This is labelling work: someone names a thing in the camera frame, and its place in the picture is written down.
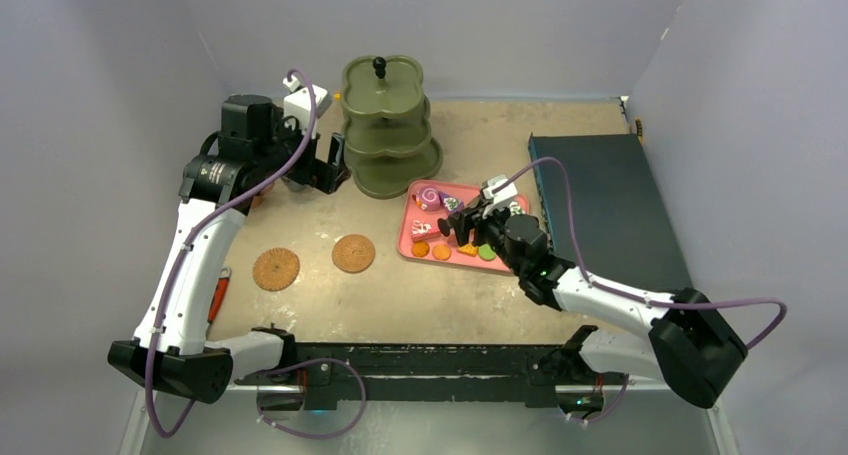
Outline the green three-tier stand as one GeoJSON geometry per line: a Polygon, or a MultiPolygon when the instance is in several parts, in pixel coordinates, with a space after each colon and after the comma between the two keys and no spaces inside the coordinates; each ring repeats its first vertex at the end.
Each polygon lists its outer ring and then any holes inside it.
{"type": "Polygon", "coordinates": [[[343,159],[364,195],[395,198],[438,173],[443,149],[432,132],[417,60],[361,56],[345,66],[342,81],[343,159]]]}

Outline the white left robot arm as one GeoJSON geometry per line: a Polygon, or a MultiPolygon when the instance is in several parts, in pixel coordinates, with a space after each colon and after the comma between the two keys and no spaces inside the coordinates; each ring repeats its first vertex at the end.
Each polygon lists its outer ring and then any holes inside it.
{"type": "Polygon", "coordinates": [[[327,160],[316,156],[317,121],[331,103],[321,88],[299,88],[281,104],[262,95],[225,100],[219,130],[183,169],[165,269],[132,337],[111,344],[113,368],[142,387],[205,404],[255,372],[275,384],[295,377],[298,357],[286,331],[256,328],[209,342],[207,330],[226,255],[261,183],[286,167],[294,184],[330,194],[348,177],[341,136],[333,136],[327,160]]]}

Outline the pink strawberry triangle cake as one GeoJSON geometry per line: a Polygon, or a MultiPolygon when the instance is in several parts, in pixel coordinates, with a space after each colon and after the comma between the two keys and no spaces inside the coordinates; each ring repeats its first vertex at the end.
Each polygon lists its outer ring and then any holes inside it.
{"type": "Polygon", "coordinates": [[[426,241],[441,237],[438,225],[422,220],[413,220],[410,225],[410,236],[413,242],[426,241]]]}

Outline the purple triangle cake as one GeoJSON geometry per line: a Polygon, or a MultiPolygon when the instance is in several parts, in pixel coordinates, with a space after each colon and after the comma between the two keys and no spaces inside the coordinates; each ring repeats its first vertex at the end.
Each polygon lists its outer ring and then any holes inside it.
{"type": "Polygon", "coordinates": [[[440,193],[440,201],[442,209],[448,215],[461,211],[464,208],[464,202],[462,200],[445,192],[440,193]]]}

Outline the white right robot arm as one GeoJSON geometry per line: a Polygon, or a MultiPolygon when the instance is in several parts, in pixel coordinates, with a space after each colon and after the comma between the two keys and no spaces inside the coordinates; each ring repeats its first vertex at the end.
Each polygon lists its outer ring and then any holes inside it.
{"type": "Polygon", "coordinates": [[[701,292],[651,292],[583,273],[556,255],[532,215],[477,200],[440,219],[438,227],[459,245],[489,246],[534,303],[626,331],[623,338],[594,332],[565,350],[561,367],[573,381],[602,372],[653,378],[686,402],[708,409],[747,358],[745,343],[701,292]]]}

